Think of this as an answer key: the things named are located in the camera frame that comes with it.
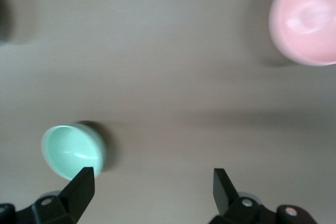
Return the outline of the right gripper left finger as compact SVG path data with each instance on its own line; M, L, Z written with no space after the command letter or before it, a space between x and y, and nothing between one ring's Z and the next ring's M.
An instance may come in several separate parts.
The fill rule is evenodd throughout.
M47 195L32 206L35 223L77 223L95 194L92 167L84 167L57 195Z

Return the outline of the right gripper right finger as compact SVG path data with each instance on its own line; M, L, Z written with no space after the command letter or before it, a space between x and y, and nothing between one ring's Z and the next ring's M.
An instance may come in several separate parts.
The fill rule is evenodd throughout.
M276 214L249 196L240 196L223 168L214 169L213 197L219 215L210 223L277 223Z

